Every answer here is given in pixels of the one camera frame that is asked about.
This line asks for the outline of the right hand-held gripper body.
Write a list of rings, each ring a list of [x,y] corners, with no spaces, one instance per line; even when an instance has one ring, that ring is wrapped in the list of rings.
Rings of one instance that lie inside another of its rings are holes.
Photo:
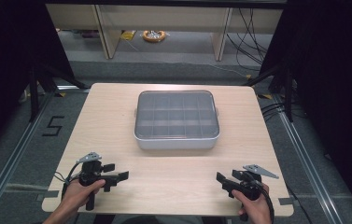
[[[265,201],[268,204],[269,207],[269,212],[270,212],[270,218],[271,220],[275,219],[275,210],[274,206],[272,203],[272,200],[269,196],[269,193],[267,190],[263,188],[262,182],[261,182],[261,177],[267,176],[271,178],[278,179],[279,176],[260,167],[258,164],[249,164],[249,165],[244,165],[243,166],[244,171],[243,172],[243,177],[247,179],[247,185],[254,191],[256,194],[255,197],[251,198],[248,196],[248,199],[251,201],[257,200],[261,195],[264,196]]]

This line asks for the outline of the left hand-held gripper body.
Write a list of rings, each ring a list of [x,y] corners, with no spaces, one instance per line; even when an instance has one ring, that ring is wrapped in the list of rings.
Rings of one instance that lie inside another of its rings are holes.
[[[102,157],[96,152],[90,152],[77,162],[82,164],[78,176],[78,182],[83,187],[88,187],[95,183],[102,173]]]

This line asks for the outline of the person's right hand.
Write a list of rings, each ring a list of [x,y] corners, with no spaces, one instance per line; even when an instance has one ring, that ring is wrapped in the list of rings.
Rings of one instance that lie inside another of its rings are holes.
[[[249,200],[236,189],[232,191],[232,195],[243,205],[238,211],[238,215],[248,215],[250,224],[272,224],[270,208],[263,194],[255,201]]]

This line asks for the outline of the person's left hand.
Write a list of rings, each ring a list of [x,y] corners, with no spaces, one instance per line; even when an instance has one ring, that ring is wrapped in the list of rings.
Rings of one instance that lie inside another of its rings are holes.
[[[73,180],[66,189],[60,207],[68,213],[76,212],[88,202],[90,194],[96,194],[105,183],[104,180],[98,180],[84,187],[78,180]]]

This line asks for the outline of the black metal stand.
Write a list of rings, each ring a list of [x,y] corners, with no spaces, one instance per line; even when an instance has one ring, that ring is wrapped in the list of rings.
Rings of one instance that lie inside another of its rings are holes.
[[[87,90],[90,88],[89,85],[76,80],[73,73],[66,74],[65,72],[62,72],[61,70],[47,64],[34,63],[29,72],[29,88],[31,94],[30,121],[33,121],[38,116],[40,111],[38,102],[38,84],[40,84],[44,92],[54,93],[59,89],[53,80],[55,77],[59,77],[60,79],[73,84],[80,90]]]
[[[291,113],[291,101],[292,101],[293,78],[292,78],[291,71],[287,68],[285,63],[280,63],[264,72],[260,72],[260,74],[257,77],[252,78],[247,83],[245,83],[245,86],[252,87],[253,85],[263,81],[268,77],[272,77],[272,81],[268,87],[268,90],[270,93],[280,93],[281,91],[284,91],[285,113],[287,118],[289,119],[289,122],[292,122],[293,118]]]

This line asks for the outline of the black curtain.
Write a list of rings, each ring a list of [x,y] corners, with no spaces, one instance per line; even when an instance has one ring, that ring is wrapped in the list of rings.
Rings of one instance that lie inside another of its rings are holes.
[[[352,193],[352,0],[285,0],[263,63],[287,60],[303,108]]]
[[[33,70],[74,75],[44,0],[0,0],[0,132]]]

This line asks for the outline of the orange tape roll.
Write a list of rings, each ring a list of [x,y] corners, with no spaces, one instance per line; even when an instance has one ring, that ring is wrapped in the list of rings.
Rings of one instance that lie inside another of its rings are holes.
[[[144,31],[142,37],[145,41],[150,43],[158,43],[166,38],[165,31]]]

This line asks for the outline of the beige desk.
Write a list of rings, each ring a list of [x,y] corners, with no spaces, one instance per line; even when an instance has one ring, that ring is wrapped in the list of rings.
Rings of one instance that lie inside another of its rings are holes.
[[[280,9],[236,7],[148,7],[47,4],[55,27],[99,32],[104,55],[114,57],[123,30],[179,31],[211,34],[215,59],[220,61],[227,33],[272,34]]]

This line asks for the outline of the aluminium floor rail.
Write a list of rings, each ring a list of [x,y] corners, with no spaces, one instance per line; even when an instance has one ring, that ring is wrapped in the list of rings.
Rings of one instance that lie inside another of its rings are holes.
[[[62,151],[62,134],[48,126],[62,99],[43,98],[40,112],[29,122],[0,173],[0,224],[36,224],[48,217],[45,193]]]
[[[323,212],[330,224],[343,224],[334,200],[320,178],[317,168],[313,164],[308,152],[299,136],[294,124],[289,120],[286,112],[279,109],[279,117],[288,133],[291,143],[296,151],[302,167],[308,177],[314,193],[323,209]]]

